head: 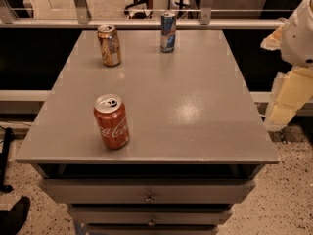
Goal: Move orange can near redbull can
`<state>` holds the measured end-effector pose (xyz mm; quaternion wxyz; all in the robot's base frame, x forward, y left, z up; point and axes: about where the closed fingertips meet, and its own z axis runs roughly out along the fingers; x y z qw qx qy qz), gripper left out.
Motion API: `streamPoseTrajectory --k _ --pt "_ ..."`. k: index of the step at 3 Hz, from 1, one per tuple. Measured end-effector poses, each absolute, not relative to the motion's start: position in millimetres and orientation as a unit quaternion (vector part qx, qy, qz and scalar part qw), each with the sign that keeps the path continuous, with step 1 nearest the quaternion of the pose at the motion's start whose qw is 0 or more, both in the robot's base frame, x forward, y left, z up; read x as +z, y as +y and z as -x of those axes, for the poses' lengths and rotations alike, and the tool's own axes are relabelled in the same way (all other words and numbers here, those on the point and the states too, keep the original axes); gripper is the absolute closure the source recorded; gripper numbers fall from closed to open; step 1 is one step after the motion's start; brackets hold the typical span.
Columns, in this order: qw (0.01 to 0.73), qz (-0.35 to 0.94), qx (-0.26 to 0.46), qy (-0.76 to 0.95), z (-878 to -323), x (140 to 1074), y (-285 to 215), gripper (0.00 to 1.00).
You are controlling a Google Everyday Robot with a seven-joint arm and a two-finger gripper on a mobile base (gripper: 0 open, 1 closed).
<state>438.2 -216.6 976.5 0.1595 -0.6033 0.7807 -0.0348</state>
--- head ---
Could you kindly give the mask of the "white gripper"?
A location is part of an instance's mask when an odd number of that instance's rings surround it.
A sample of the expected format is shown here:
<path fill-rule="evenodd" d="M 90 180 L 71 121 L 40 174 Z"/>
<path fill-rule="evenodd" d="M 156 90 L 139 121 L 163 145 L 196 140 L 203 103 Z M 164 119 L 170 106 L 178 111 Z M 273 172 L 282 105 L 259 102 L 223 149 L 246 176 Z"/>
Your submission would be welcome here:
<path fill-rule="evenodd" d="M 313 97 L 313 9 L 312 0 L 302 0 L 284 27 L 264 38 L 260 47 L 280 50 L 282 59 L 294 66 L 274 79 L 264 124 L 268 131 L 285 128 L 297 111 Z"/>

